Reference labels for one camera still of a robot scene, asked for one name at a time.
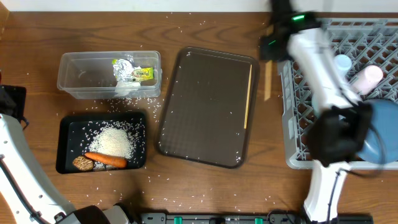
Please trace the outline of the dark blue plate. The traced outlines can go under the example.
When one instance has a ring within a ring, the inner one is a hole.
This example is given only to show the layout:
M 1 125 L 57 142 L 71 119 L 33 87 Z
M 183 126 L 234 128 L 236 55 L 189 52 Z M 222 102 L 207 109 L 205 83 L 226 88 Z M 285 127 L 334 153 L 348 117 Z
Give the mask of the dark blue plate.
M 379 164 L 381 159 L 386 164 L 397 162 L 397 103 L 380 99 L 366 100 L 365 103 L 373 108 L 371 124 L 378 132 L 384 149 L 379 146 L 379 138 L 374 131 L 369 130 L 358 156 L 373 164 Z

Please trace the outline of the orange carrot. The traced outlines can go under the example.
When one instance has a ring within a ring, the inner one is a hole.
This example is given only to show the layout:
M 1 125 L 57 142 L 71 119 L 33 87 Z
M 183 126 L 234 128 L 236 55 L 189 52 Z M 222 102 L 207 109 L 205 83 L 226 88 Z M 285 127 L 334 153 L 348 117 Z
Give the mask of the orange carrot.
M 117 168 L 125 168 L 127 166 L 127 160 L 123 157 L 109 156 L 96 152 L 87 152 L 85 157 Z

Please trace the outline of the brown food scrap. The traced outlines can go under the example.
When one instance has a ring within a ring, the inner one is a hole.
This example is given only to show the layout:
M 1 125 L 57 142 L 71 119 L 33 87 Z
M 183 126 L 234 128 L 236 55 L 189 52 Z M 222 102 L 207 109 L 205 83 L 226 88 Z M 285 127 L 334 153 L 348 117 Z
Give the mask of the brown food scrap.
M 76 157 L 72 164 L 80 171 L 91 171 L 94 168 L 94 162 L 85 156 Z

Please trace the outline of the light blue plastic cup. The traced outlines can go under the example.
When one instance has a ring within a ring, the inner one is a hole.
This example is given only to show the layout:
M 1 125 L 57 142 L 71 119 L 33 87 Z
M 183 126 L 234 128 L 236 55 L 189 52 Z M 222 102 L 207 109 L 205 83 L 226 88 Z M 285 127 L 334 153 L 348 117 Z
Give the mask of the light blue plastic cup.
M 351 59 L 344 54 L 339 54 L 334 57 L 334 63 L 339 72 L 340 77 L 344 78 L 352 67 Z

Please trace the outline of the light blue rice bowl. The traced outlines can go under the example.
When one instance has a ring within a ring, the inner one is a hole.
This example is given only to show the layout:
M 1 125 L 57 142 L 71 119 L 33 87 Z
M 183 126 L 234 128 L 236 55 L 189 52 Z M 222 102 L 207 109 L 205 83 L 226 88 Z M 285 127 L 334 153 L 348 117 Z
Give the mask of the light blue rice bowl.
M 322 104 L 320 97 L 316 94 L 313 94 L 312 96 L 312 108 L 313 108 L 313 113 L 316 117 L 319 117 L 322 113 Z

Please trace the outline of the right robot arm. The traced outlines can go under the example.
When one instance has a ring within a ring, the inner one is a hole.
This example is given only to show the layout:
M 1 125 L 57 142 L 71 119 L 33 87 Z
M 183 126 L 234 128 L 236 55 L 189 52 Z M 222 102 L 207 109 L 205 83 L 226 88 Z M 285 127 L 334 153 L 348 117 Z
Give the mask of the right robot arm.
M 373 109 L 340 77 L 321 22 L 290 1 L 271 1 L 272 31 L 260 38 L 259 58 L 295 60 L 317 100 L 319 117 L 307 132 L 313 159 L 310 189 L 299 223 L 337 223 L 337 205 L 350 161 L 362 150 Z

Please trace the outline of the white paper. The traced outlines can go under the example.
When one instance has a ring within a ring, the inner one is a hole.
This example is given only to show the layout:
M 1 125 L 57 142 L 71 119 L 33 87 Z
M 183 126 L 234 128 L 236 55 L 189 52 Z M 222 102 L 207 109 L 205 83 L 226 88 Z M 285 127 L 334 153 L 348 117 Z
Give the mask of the white paper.
M 141 86 L 140 82 L 117 82 L 115 87 L 115 97 L 125 97 L 130 94 L 131 91 L 138 90 Z

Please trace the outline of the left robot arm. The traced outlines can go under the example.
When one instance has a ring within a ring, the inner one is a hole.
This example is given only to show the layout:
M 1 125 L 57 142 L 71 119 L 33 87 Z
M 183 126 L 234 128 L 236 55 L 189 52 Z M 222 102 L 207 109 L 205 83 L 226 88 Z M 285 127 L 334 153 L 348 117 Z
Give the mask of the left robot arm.
M 1 115 L 1 195 L 16 223 L 132 223 L 120 205 L 102 211 L 95 205 L 77 210 L 53 185 L 12 116 Z

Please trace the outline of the white plastic cup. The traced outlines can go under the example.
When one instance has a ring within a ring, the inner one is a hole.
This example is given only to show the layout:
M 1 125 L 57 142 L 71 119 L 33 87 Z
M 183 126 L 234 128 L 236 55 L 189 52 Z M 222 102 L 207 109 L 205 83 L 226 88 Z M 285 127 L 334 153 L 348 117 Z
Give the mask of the white plastic cup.
M 352 83 L 353 90 L 360 95 L 367 95 L 383 78 L 383 71 L 376 65 L 369 65 L 356 74 Z

